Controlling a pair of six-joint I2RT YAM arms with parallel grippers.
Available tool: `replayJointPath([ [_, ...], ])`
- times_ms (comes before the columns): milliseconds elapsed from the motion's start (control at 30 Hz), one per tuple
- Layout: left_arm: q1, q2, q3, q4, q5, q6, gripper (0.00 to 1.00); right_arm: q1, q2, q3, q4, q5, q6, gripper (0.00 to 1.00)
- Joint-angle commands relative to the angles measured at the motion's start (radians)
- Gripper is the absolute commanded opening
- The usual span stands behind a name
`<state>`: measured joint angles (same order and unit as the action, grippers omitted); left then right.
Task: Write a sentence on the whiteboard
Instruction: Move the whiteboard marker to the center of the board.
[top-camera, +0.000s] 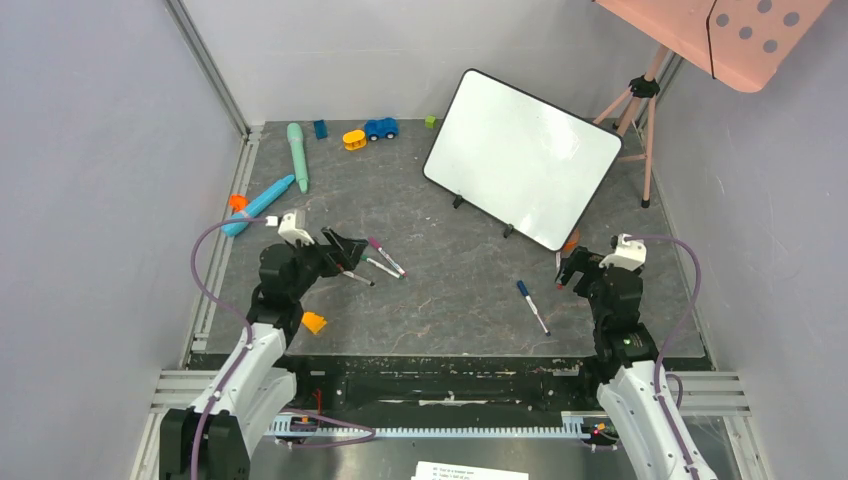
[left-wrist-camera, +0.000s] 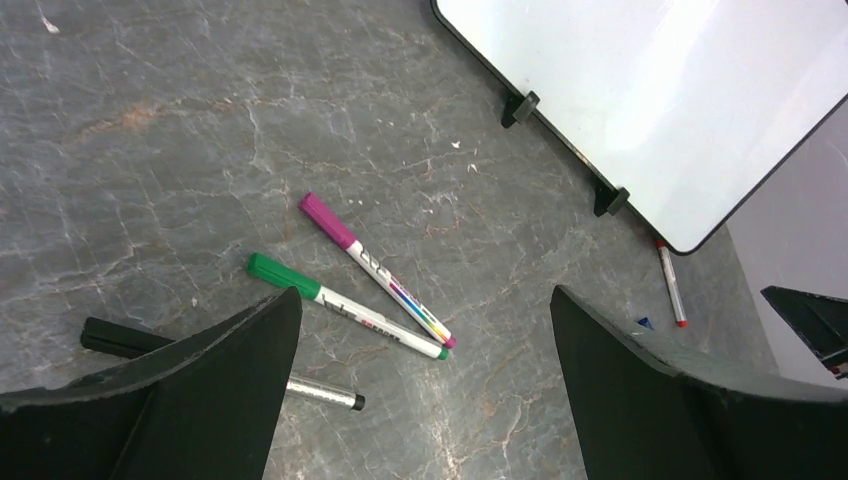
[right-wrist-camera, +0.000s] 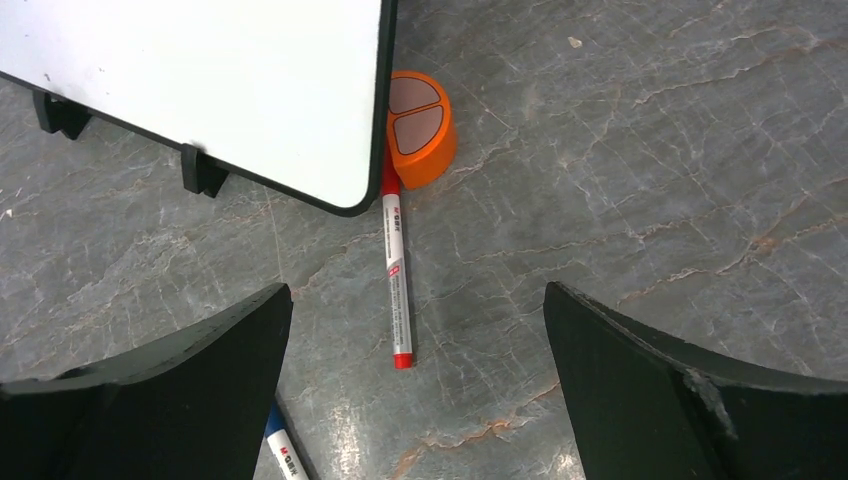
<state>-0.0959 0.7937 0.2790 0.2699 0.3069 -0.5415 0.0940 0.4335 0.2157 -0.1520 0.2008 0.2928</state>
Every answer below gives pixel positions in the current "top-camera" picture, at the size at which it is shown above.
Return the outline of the red whiteboard marker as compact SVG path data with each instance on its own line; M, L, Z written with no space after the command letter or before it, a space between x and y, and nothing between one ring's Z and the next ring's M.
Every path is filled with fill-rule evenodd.
M556 260L556 270L557 270L555 283L556 283L557 289L562 289L563 288L563 285L562 285L563 253L562 253L561 250L556 252L555 260Z

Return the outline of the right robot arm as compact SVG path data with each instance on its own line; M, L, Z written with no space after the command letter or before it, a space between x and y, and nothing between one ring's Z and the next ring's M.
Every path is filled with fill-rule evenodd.
M578 396L606 412L638 478L713 479L640 319L646 253L640 241L623 241L609 255L578 246L560 264L558 283L580 277L573 291L588 301L594 322L595 353L580 368Z

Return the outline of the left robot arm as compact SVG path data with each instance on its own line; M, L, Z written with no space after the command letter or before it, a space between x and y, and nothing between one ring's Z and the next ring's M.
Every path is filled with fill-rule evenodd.
M237 346L203 393L168 410L160 424L159 478L248 478L252 454L278 413L312 399L313 379L276 363L301 325L304 294L320 278L353 271L369 245L321 232L324 243L286 227L282 242L261 252Z

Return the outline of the white whiteboard black frame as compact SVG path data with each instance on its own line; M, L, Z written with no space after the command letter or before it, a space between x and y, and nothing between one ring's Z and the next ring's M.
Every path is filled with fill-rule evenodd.
M422 173L514 232L557 251L622 147L618 134L468 69Z

